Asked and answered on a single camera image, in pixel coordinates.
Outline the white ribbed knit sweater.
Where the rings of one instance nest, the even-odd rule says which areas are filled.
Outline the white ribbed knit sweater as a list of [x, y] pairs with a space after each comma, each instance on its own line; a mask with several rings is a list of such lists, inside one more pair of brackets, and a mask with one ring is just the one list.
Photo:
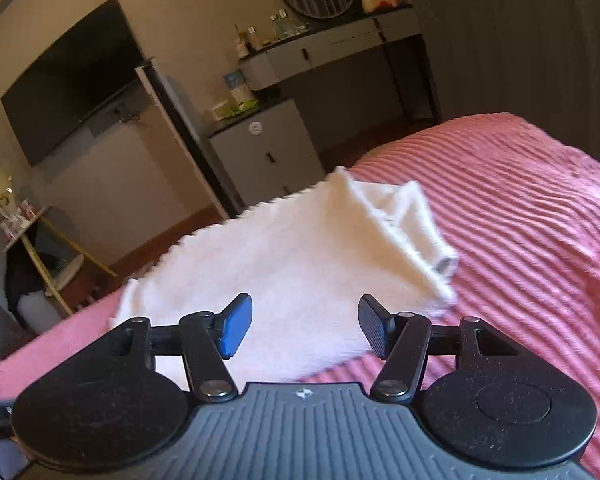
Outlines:
[[337, 169], [306, 190], [182, 237], [124, 286], [112, 324], [134, 316], [172, 325], [253, 303], [250, 329], [227, 367], [234, 382], [291, 382], [365, 353], [358, 300], [434, 316], [452, 306], [457, 251], [422, 188], [355, 180]]

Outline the yellow legged side shelf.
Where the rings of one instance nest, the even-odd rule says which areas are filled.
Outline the yellow legged side shelf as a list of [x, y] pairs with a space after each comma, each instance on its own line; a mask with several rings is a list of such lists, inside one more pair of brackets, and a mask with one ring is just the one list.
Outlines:
[[7, 307], [21, 315], [24, 297], [39, 292], [62, 315], [73, 315], [80, 302], [66, 289], [84, 270], [95, 274], [87, 295], [98, 292], [119, 277], [112, 266], [89, 252], [52, 219], [49, 206], [35, 208], [26, 200], [16, 214], [1, 222], [6, 238], [4, 294]]

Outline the white waste bin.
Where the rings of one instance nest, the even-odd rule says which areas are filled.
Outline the white waste bin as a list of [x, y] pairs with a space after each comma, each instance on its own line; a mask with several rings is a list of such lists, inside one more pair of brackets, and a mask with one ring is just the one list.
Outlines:
[[62, 316], [42, 290], [21, 296], [18, 312], [37, 335], [47, 332], [62, 321]]

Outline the pink ribbed plush bedspread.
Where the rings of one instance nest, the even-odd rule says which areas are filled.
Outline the pink ribbed plush bedspread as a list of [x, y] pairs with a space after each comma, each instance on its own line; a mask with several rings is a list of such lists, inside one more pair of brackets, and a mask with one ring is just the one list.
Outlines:
[[511, 114], [456, 118], [358, 162], [370, 182], [418, 181], [460, 253], [449, 320], [476, 314], [582, 382], [598, 425], [600, 163]]

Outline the grey drawer nightstand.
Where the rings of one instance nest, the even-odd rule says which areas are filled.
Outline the grey drawer nightstand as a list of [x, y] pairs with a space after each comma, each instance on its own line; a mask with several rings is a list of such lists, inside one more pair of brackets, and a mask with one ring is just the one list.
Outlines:
[[210, 144], [248, 207], [300, 192], [325, 177], [293, 100], [212, 134]]

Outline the wrapped flower bouquet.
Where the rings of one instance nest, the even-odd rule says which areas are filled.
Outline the wrapped flower bouquet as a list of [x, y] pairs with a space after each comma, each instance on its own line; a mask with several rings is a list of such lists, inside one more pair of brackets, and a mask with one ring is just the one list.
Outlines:
[[0, 214], [8, 236], [16, 237], [30, 224], [15, 193], [12, 176], [4, 169], [0, 169]]

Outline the grey vanity desk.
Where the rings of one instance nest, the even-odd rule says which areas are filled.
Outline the grey vanity desk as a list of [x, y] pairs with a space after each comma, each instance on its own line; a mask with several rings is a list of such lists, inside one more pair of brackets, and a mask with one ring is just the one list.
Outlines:
[[252, 90], [277, 88], [293, 99], [312, 131], [352, 132], [398, 115], [440, 118], [412, 8], [288, 38], [238, 66]]

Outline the black wall television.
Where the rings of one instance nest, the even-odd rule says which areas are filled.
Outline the black wall television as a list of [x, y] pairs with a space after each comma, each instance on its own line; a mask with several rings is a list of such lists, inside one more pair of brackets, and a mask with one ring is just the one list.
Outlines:
[[49, 46], [2, 95], [34, 167], [137, 81], [144, 56], [118, 0], [107, 0]]

